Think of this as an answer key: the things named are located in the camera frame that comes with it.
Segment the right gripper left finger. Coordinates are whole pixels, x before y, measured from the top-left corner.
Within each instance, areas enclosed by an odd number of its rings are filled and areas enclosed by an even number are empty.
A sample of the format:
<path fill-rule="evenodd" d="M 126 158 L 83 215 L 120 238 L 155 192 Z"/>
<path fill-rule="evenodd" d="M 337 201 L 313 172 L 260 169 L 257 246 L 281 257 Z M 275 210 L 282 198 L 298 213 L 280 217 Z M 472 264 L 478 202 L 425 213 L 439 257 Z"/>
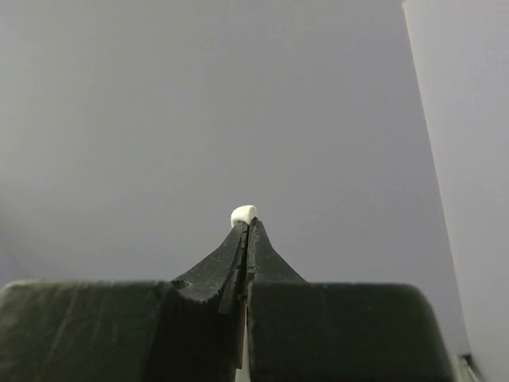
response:
<path fill-rule="evenodd" d="M 172 280 L 185 302 L 218 314 L 237 311 L 245 287 L 248 236 L 249 224 L 235 223 L 216 250 Z"/>

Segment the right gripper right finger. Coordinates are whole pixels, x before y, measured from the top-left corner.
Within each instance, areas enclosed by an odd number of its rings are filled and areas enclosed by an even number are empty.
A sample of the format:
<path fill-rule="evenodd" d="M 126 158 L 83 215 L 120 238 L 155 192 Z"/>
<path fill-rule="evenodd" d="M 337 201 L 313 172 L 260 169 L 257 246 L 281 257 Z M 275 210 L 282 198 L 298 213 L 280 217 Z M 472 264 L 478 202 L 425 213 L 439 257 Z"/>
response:
<path fill-rule="evenodd" d="M 273 248 L 260 219 L 250 224 L 247 244 L 248 282 L 307 283 Z"/>

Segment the white polo shirt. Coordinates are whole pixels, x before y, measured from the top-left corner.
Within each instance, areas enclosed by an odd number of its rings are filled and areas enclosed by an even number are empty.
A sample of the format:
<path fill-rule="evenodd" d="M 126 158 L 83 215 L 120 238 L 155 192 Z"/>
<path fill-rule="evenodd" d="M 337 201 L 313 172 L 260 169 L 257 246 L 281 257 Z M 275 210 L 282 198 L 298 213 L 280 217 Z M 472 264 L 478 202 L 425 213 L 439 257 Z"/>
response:
<path fill-rule="evenodd" d="M 257 216 L 257 209 L 253 205 L 243 205 L 234 209 L 231 213 L 231 226 L 236 223 L 249 224 Z M 247 314 L 245 314 L 245 325 L 243 335 L 243 363 L 242 368 L 236 370 L 235 382 L 250 382 L 249 345 L 247 330 Z"/>

